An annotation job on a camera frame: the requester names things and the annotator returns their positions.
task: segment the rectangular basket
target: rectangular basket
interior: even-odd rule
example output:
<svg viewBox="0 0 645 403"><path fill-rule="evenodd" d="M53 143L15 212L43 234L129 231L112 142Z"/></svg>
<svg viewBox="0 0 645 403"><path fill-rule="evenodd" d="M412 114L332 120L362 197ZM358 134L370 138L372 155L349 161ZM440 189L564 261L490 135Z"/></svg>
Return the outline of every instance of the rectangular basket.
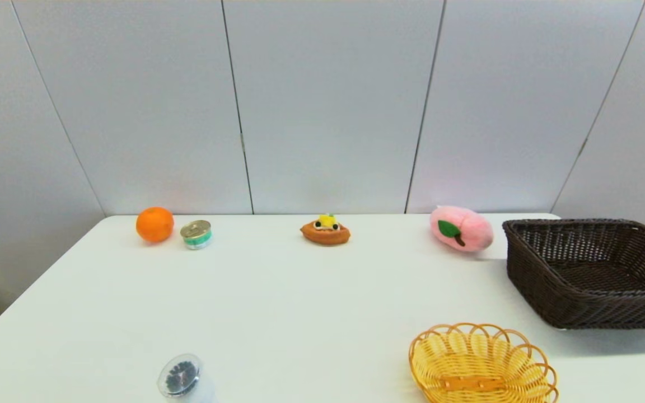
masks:
<svg viewBox="0 0 645 403"><path fill-rule="evenodd" d="M645 327L645 225L618 219L504 222L507 275L561 329Z"/></svg>

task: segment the peach toy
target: peach toy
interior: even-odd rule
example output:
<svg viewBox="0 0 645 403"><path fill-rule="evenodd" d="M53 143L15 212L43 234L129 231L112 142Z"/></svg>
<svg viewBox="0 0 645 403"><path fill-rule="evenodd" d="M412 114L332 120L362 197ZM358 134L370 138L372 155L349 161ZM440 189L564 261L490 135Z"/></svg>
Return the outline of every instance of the peach toy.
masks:
<svg viewBox="0 0 645 403"><path fill-rule="evenodd" d="M487 249L494 240L487 219L462 207L437 207L429 215L429 227L438 240L463 252Z"/></svg>

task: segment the toy eyes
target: toy eyes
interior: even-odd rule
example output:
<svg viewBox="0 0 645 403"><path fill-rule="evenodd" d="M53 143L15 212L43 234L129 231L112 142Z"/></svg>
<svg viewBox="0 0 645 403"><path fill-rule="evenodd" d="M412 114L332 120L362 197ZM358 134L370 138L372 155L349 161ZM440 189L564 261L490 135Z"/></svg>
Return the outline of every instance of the toy eyes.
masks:
<svg viewBox="0 0 645 403"><path fill-rule="evenodd" d="M322 227L323 227L323 223L322 223L322 222L319 222L319 221L316 221L316 222L315 222L315 228L322 229ZM336 223L336 224L333 224L333 230L337 231L338 229L340 229L340 225L339 225L339 224L337 224L337 223Z"/></svg>

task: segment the yellow decoration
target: yellow decoration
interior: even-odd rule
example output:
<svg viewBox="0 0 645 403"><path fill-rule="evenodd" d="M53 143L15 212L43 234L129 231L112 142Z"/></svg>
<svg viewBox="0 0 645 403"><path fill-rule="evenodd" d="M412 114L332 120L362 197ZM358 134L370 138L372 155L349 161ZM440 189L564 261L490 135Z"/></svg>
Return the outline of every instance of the yellow decoration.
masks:
<svg viewBox="0 0 645 403"><path fill-rule="evenodd" d="M333 229L335 224L338 224L338 220L335 219L335 216L332 214L321 214L317 221L320 222L320 228Z"/></svg>
<svg viewBox="0 0 645 403"><path fill-rule="evenodd" d="M438 325L409 350L431 403L549 403L559 398L546 355L520 332L491 324Z"/></svg>

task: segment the orange fruit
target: orange fruit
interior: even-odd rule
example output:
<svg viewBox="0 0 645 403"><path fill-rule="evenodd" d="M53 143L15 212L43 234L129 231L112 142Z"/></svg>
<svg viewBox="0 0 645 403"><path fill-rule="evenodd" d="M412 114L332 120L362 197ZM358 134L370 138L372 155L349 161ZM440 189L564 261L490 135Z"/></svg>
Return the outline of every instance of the orange fruit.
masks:
<svg viewBox="0 0 645 403"><path fill-rule="evenodd" d="M148 242L161 242L174 232L174 215L163 207L150 207L138 215L136 232Z"/></svg>

